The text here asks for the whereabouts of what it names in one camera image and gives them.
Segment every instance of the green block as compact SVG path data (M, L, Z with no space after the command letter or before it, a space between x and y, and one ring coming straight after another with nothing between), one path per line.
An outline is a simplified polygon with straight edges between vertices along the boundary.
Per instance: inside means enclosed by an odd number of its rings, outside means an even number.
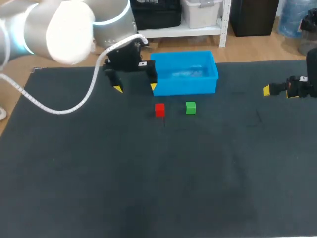
M196 103L195 102L186 102L186 114L195 115L196 114Z

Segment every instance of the red cube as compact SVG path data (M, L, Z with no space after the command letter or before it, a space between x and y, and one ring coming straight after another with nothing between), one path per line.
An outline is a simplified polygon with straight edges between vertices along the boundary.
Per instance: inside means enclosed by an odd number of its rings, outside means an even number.
M164 118L165 117L165 104L164 103L155 104L155 116L157 118Z

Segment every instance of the white wall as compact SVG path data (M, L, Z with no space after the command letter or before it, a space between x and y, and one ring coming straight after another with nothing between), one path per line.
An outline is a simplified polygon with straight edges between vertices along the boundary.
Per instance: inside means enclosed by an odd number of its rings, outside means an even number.
M280 16L280 15L281 15L284 2L285 2L285 0L279 0L277 12L276 12L276 15L277 15L277 16Z

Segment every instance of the blue plastic container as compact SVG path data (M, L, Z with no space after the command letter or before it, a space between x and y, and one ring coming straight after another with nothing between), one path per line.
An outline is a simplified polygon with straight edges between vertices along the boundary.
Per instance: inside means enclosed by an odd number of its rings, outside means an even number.
M154 96L215 93L218 70L211 51L151 54L158 83Z

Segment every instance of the shelf leg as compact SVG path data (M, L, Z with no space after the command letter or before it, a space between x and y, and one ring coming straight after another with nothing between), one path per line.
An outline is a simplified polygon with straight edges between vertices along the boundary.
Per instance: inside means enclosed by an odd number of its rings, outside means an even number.
M224 7L223 7L223 14L222 14L222 21L221 21L221 34L220 34L219 47L226 46L228 24L229 24L229 18L230 18L230 9L231 9L231 0L224 0L223 4L224 4Z

